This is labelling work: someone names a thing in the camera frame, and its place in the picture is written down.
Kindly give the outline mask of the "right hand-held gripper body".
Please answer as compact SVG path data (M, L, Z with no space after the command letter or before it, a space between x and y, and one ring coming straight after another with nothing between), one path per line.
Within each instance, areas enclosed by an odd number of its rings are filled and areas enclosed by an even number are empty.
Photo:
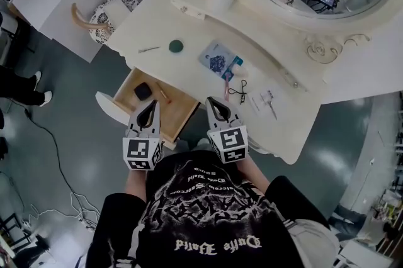
M220 131L209 130L208 138L213 150L223 164L244 160L248 155L248 135L246 126L238 126Z

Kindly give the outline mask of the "wooden drawer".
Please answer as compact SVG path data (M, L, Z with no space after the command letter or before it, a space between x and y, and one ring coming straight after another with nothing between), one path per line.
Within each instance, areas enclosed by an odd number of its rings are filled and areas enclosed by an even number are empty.
M128 125L130 115L142 103L133 91L142 82L146 82L152 89L152 96L149 99L156 99L160 103L161 135L164 146L174 150L179 134L200 104L191 96L139 69L133 69L113 97L98 91L95 98L109 117L123 125ZM160 83L170 97L171 104L166 104L156 82Z

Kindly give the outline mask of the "black metal eyelash curler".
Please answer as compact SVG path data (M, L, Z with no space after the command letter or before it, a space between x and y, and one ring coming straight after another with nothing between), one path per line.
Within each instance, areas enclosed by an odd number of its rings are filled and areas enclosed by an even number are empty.
M247 86L247 80L243 79L241 81L241 89L239 91L233 89L233 88L229 88L228 89L228 93L230 95L234 95L234 94L238 94L239 95L239 104L242 105L245 103L246 100L246 95L247 93L245 92L245 87Z

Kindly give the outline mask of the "pink thin stick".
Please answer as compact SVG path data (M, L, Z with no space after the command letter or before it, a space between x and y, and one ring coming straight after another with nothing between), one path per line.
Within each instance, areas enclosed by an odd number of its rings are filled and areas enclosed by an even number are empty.
M163 89L163 87L160 85L159 82L156 82L156 86L158 87L158 89L159 89L161 95L163 96L163 98L165 99L166 104L171 104L172 100L167 95L167 93L165 92L165 90Z

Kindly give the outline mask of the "black compact case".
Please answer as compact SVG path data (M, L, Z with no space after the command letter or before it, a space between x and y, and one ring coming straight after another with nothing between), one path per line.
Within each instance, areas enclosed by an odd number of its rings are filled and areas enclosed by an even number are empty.
M133 89L139 101L146 101L152 96L152 89L146 82L142 82Z

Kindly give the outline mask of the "pink makeup brush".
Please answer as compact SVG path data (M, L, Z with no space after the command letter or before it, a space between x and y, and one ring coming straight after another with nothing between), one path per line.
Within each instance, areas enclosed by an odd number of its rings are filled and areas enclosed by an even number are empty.
M229 100L229 81L231 80L231 78L233 77L233 73L231 70L226 70L225 73L223 74L223 78L225 81L225 91L224 91L224 99L226 101Z

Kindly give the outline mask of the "white cotton pad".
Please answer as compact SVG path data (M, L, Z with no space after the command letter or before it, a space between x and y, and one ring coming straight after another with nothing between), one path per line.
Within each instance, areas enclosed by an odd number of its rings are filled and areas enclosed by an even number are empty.
M234 64L231 68L231 72L233 73L234 76L237 77L247 77L248 76L248 71L246 70L245 67Z

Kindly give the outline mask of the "white dressing table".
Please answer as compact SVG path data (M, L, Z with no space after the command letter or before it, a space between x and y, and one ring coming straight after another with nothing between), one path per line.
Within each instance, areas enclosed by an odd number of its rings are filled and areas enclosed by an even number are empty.
M204 103L209 96L224 97L225 81L202 65L198 57L213 40L222 43L243 59L242 66L248 71L247 93L274 82L288 96L288 109L280 120L259 117L248 98L242 105L238 98L230 98L244 120L250 147L288 164L294 164L299 158L320 106L329 94L331 85L325 80L326 72L363 48L372 32L381 26L366 31L352 42L339 37L342 52L334 61L322 64L312 60L296 40L287 43L284 49L278 48L276 42L270 42L268 48L260 47L229 25L207 15L201 9L204 0L182 1L204 13L205 19L181 13L171 0L143 0L109 37L108 46L125 59L131 70L139 69ZM169 51L169 43L175 39L183 42L184 49L180 53ZM138 53L139 49L158 46L161 48ZM286 68L309 91L295 92L278 72L280 67Z

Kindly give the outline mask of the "person's right forearm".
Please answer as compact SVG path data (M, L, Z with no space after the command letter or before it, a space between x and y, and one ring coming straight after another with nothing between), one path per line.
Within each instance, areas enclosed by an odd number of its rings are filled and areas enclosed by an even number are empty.
M269 180L261 172L259 167L253 161L250 155L247 155L245 159L236 162L238 170L242 175L250 181L260 192L263 194L266 192L270 185Z

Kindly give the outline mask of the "small scissors on card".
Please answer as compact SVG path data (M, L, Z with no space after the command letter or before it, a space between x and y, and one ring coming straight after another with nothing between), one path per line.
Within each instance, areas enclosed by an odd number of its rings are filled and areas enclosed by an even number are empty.
M267 104L269 97L273 99L273 107L278 118L277 120L283 119L288 109L289 98L278 84L269 82L247 93L247 98L259 117L268 116L275 120Z

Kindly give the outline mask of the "blue printed packet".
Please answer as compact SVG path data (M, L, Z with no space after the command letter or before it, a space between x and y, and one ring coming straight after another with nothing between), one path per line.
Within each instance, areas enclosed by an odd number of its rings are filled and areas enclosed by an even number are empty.
M243 59L231 52L222 43L213 40L198 57L198 61L223 80L234 76L233 66L243 64Z

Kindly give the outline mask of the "black printed t-shirt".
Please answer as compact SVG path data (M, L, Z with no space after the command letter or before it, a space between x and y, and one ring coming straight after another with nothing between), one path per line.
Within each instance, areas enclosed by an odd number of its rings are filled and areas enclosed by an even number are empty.
M163 158L146 175L144 202L106 197L86 268L304 268L284 226L322 213L278 176L260 192L208 150Z

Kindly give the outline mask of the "white patterned stool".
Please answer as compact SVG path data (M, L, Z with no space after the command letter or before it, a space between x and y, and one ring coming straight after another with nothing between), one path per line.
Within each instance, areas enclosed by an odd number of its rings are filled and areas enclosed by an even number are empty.
M138 0L105 0L96 7L89 21L86 21L78 10L77 4L73 3L71 15L73 22L88 30L95 42L106 45L112 33L139 4Z

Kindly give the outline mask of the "beige bag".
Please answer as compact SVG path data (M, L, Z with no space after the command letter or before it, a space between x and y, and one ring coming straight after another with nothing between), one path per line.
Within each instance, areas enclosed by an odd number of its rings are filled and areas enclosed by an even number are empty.
M305 219L286 220L304 268L334 268L340 246L335 234L324 225Z

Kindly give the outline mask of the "oval white framed mirror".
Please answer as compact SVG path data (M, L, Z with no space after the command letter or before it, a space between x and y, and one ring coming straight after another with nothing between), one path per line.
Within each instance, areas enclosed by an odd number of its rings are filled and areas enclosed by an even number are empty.
M315 60L328 64L342 52L338 42L352 42L403 10L403 0L234 0L224 13L201 9L242 33L260 47L292 40Z

